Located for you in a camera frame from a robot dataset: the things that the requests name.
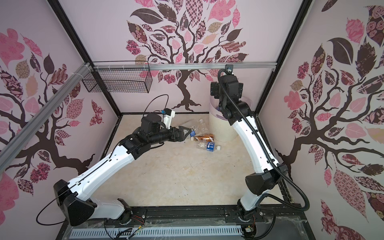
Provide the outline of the blue label water bottle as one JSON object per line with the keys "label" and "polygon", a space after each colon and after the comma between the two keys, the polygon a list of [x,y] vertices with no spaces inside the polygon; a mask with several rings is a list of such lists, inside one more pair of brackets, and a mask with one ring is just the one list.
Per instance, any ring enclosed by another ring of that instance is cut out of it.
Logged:
{"label": "blue label water bottle", "polygon": [[221,146],[216,145],[214,142],[197,142],[197,148],[202,149],[202,150],[207,150],[209,152],[215,152],[215,151],[220,151]]}

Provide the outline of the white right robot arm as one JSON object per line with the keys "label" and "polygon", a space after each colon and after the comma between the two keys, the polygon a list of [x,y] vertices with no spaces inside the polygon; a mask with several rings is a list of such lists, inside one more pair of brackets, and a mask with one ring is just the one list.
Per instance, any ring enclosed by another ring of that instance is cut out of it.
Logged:
{"label": "white right robot arm", "polygon": [[217,83],[211,83],[211,96],[219,100],[220,112],[240,136],[254,167],[254,173],[245,178],[248,190],[238,202],[242,215],[245,215],[256,209],[283,179],[278,171],[285,174],[288,169],[276,163],[259,132],[254,112],[241,101],[242,91],[243,84],[225,70],[219,71]]}

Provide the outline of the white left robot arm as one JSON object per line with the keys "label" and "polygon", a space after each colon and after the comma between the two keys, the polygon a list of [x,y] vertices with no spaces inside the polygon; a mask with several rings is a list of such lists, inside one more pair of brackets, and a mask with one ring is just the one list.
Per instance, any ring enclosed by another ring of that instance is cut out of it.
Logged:
{"label": "white left robot arm", "polygon": [[79,226],[92,219],[111,219],[123,225],[127,224],[133,212],[123,199],[118,199],[116,203],[99,203],[92,199],[93,193],[120,169],[154,148],[155,144],[167,141],[183,142],[190,138],[191,132],[192,129],[183,126],[160,129],[152,133],[137,128],[90,169],[68,182],[56,182],[56,201],[69,225]]}

